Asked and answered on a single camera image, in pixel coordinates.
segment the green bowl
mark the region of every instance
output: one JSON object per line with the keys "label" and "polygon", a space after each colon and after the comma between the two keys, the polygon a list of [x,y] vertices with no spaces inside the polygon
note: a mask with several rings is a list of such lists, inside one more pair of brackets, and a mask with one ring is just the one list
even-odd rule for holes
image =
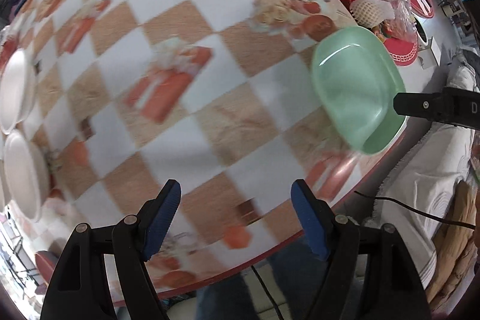
{"label": "green bowl", "polygon": [[338,133],[353,150],[372,155],[397,134],[405,116],[393,98],[402,77],[381,41],[360,26],[321,41],[311,62],[313,86]]}

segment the stack of white plates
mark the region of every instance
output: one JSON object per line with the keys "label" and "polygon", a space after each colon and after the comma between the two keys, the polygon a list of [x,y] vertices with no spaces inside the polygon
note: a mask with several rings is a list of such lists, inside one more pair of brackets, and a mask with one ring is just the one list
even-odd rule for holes
{"label": "stack of white plates", "polygon": [[38,221],[50,192],[49,172],[41,151],[13,130],[5,141],[4,168],[11,197],[25,217]]}
{"label": "stack of white plates", "polygon": [[35,86],[33,65],[19,49],[8,61],[0,82],[0,128],[6,135],[32,111]]}

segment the checkered tablecloth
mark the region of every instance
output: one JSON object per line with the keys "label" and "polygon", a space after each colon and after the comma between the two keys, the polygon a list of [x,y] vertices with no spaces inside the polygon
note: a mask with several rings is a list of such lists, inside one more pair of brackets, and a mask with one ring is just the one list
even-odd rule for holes
{"label": "checkered tablecloth", "polygon": [[181,205],[147,268],[158,292],[186,291],[300,230],[295,179],[322,196],[347,161],[335,204],[381,157],[351,159],[311,86],[315,44],[355,24],[339,0],[32,0],[17,18],[38,71],[20,128],[61,191],[22,219],[32,251],[135,214],[174,178]]}

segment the person's leg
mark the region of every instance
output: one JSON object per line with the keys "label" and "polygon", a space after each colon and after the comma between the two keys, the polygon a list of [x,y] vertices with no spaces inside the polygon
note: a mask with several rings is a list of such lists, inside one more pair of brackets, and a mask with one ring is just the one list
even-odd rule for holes
{"label": "person's leg", "polygon": [[197,290],[196,320],[259,320],[240,274]]}
{"label": "person's leg", "polygon": [[268,258],[275,282],[293,320],[302,320],[326,276],[328,264],[318,259],[306,240],[294,241]]}

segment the wire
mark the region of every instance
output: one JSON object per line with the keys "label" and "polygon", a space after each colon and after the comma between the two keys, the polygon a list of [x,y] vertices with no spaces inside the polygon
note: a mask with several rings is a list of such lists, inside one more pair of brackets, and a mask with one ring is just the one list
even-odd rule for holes
{"label": "wire", "polygon": [[251,267],[251,269],[253,270],[253,272],[255,273],[256,277],[258,278],[258,282],[260,282],[260,285],[262,285],[262,288],[263,290],[265,291],[265,294],[267,295],[268,299],[270,300],[270,302],[272,303],[273,305],[273,308],[275,309],[275,312],[277,313],[277,316],[280,320],[285,320],[282,316],[282,312],[280,312],[280,308],[278,307],[277,303],[275,302],[275,300],[273,299],[272,295],[270,294],[270,292],[268,291],[265,283],[263,282],[262,278],[260,277],[260,274],[258,273],[257,269],[255,269],[255,267]]}
{"label": "wire", "polygon": [[468,224],[468,223],[463,223],[461,221],[451,221],[451,220],[445,220],[441,217],[437,217],[437,216],[433,216],[431,214],[428,214],[428,213],[425,213],[424,211],[420,211],[418,209],[415,209],[409,205],[406,205],[404,204],[403,202],[400,202],[399,200],[397,199],[394,199],[394,198],[390,198],[390,197],[372,197],[372,196],[368,196],[366,194],[362,194],[362,193],[359,193],[358,191],[354,191],[354,193],[358,194],[359,196],[362,196],[362,197],[365,197],[365,198],[371,198],[371,199],[382,199],[382,200],[385,200],[385,201],[392,201],[400,206],[403,206],[404,208],[408,209],[409,211],[412,211],[416,214],[420,214],[424,217],[427,217],[429,219],[432,219],[432,220],[436,220],[436,221],[439,221],[443,224],[448,224],[450,226],[462,226],[464,228],[469,228],[469,229],[472,229],[475,231],[475,226],[472,225],[472,224]]}

